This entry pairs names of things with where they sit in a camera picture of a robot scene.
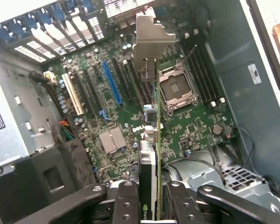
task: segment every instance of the motherboard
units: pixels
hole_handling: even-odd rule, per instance
[[[174,29],[170,21],[162,24]],[[99,181],[128,178],[145,125],[156,122],[155,86],[141,81],[132,55],[135,43],[135,27],[129,27],[44,67]],[[232,137],[233,120],[218,81],[207,71],[199,47],[185,45],[168,46],[158,62],[164,163]]]

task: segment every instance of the expansion card bracket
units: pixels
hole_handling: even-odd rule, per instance
[[[159,59],[167,45],[174,44],[175,34],[166,33],[164,27],[154,24],[152,16],[140,15],[136,18],[137,44],[133,48],[133,57],[137,70],[142,69],[143,60]]]

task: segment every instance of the white pci slot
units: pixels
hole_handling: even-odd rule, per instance
[[[64,81],[64,84],[66,86],[67,91],[70,94],[71,101],[73,102],[73,105],[75,107],[77,115],[84,114],[83,108],[81,106],[80,100],[78,99],[77,93],[73,87],[73,84],[70,81],[70,77],[68,74],[63,74],[62,79]]]

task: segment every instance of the green circuit board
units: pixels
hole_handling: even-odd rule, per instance
[[[58,84],[56,94],[64,97],[67,113],[70,113],[73,118],[82,119],[82,123],[77,124],[77,129],[83,138],[99,180],[128,178],[129,164],[138,159],[136,144],[142,138],[144,126],[147,125],[144,120],[143,105],[151,104],[149,100],[152,98],[149,98],[149,95],[151,97],[152,87],[148,83],[141,83],[139,74],[133,73],[132,48],[130,47],[133,44],[135,44],[134,32],[129,36],[129,40],[126,33],[124,33],[124,37],[120,37],[118,34],[114,39],[69,54],[62,60],[46,65],[44,68],[47,70],[51,67],[57,81],[62,80],[64,73],[77,73],[81,78],[86,98],[91,104],[91,112],[87,108],[87,100],[75,76],[70,75],[70,78],[84,109],[83,115],[77,116],[66,88],[61,88],[61,85]],[[176,61],[183,61],[185,57],[179,45],[169,47],[167,52],[170,53],[159,60],[160,71],[174,67]],[[112,61],[113,58],[116,60],[121,78]],[[103,62],[106,62],[110,68],[122,98],[122,105],[118,105],[116,102],[102,66]],[[189,79],[195,83],[187,62],[184,64],[189,70]],[[88,76],[91,77],[95,93],[91,88]],[[102,109],[105,110],[108,119],[100,115]],[[173,114],[166,113],[162,108],[161,122],[163,126],[161,129],[161,154],[165,162],[184,157],[187,150],[204,149],[224,141],[224,138],[231,133],[233,125],[227,103],[210,107],[203,104],[199,97],[198,105],[187,105],[174,111]],[[214,135],[211,130],[214,125],[220,125],[224,134]],[[118,127],[124,136],[126,146],[116,152],[108,153],[104,149],[100,135]]]

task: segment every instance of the cpu socket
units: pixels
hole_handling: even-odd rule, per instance
[[[177,61],[176,66],[161,72],[160,84],[169,115],[173,115],[173,111],[186,105],[198,105],[198,97],[194,92],[189,72],[180,61]]]

